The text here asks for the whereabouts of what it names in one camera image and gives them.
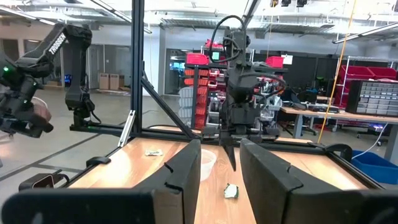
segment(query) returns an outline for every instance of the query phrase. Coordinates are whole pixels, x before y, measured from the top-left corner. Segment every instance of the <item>black bracket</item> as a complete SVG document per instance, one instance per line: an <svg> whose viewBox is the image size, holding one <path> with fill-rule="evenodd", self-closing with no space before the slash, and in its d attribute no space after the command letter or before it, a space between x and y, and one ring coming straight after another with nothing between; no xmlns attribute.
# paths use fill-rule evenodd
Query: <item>black bracket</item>
<svg viewBox="0 0 398 224"><path fill-rule="evenodd" d="M70 179L66 174L61 174L62 170L57 170L52 174L42 173L19 184L18 190L36 189L36 188L54 188L54 185L65 179L69 183Z"/></svg>
<svg viewBox="0 0 398 224"><path fill-rule="evenodd" d="M110 158L104 156L96 156L86 161L86 167L97 166L99 164L108 164L111 162Z"/></svg>
<svg viewBox="0 0 398 224"><path fill-rule="evenodd" d="M325 152L341 152L340 157L345 159L347 162L351 162L351 159L353 157L353 149L347 144L337 143L331 144L329 146L324 146L322 144L309 143L309 145L319 147Z"/></svg>

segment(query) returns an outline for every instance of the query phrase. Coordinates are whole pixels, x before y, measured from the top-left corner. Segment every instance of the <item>clear plastic bowl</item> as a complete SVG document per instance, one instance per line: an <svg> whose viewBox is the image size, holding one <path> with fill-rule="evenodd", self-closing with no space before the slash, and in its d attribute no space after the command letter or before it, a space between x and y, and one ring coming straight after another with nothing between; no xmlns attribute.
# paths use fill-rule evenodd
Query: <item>clear plastic bowl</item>
<svg viewBox="0 0 398 224"><path fill-rule="evenodd" d="M211 170L216 160L216 154L206 149L201 150L200 181L204 181L210 176Z"/></svg>

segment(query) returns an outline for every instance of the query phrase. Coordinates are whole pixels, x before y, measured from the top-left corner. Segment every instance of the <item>door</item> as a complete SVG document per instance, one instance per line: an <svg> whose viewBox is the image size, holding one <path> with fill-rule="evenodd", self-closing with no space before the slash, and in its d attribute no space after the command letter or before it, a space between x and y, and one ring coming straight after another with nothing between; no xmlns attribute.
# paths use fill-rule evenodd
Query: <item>door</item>
<svg viewBox="0 0 398 224"><path fill-rule="evenodd" d="M92 46L89 49L89 75L88 75L88 81L89 81L89 88L94 89L94 88L99 88L100 83L98 81L98 75L100 74L100 68L99 68L99 63L98 63L98 48L96 46Z"/></svg>

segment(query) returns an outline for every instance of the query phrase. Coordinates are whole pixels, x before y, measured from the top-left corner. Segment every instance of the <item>wooden table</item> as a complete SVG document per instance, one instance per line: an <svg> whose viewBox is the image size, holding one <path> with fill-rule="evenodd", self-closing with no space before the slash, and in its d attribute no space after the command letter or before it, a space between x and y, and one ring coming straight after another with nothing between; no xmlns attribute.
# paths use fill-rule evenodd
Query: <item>wooden table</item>
<svg viewBox="0 0 398 224"><path fill-rule="evenodd" d="M300 138L301 129L303 124L303 116L311 117L311 118L324 118L324 112L313 112L310 110L297 110L295 108L289 107L281 107L283 112L288 114L296 114L296 120L294 123L293 130L293 138ZM398 118L392 117L383 117L383 116L371 116L371 115L362 115L362 114L353 114L345 112L344 110L340 110L339 113L328 113L328 119L342 119L342 120L350 120L350 121L367 121L367 122L375 122L375 123L389 123L393 124L391 133L388 139L386 154L384 158L392 161L398 162Z"/></svg>
<svg viewBox="0 0 398 224"><path fill-rule="evenodd" d="M98 165L78 179L71 188L131 188L153 174L165 161L187 143L135 138L113 154L111 163ZM145 150L163 150L159 157L145 156ZM202 144L202 149L214 152L217 161L209 178L200 183L195 223L256 223L242 178L239 149L235 149L236 172L233 172L222 147ZM365 189L359 181L326 156L273 152L294 166L343 190ZM226 184L239 187L239 198L224 198Z"/></svg>

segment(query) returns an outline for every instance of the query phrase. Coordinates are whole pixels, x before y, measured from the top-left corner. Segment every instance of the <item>yellow cable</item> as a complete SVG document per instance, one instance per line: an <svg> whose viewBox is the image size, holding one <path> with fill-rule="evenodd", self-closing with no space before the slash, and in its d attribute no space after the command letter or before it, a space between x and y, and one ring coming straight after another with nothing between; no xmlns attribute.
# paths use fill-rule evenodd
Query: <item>yellow cable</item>
<svg viewBox="0 0 398 224"><path fill-rule="evenodd" d="M333 94L335 93L335 87L336 87L336 82L337 82L338 71L340 70L341 61L343 59L344 50L346 48L346 41L347 41L347 36L349 34L349 28L351 27L351 23L353 21L355 5L356 5L356 0L354 0L353 10L351 11L351 17L349 18L349 23L348 23L348 30L347 30L347 33L346 33L346 35L344 37L343 48L341 49L340 58L339 58L338 63L337 63L337 69L336 69L336 74L335 74L335 82L333 83L333 89L331 90L331 95L330 95L330 99L329 99L328 108L326 109L325 117L323 117L323 124L322 124L322 128L321 128L321 132L319 134L318 143L321 141L323 128L325 127L326 119L327 119L328 113L329 113L329 108L331 106L331 99L333 97Z"/></svg>

